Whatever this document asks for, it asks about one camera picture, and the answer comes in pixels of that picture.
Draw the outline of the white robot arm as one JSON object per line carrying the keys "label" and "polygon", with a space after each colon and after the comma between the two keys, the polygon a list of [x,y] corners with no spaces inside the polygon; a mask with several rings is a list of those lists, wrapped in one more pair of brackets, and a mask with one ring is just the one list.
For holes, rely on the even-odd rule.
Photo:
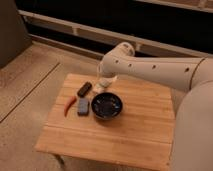
{"label": "white robot arm", "polygon": [[103,56],[99,75],[130,75],[183,91],[169,171],[213,171],[213,58],[137,57],[122,42]]}

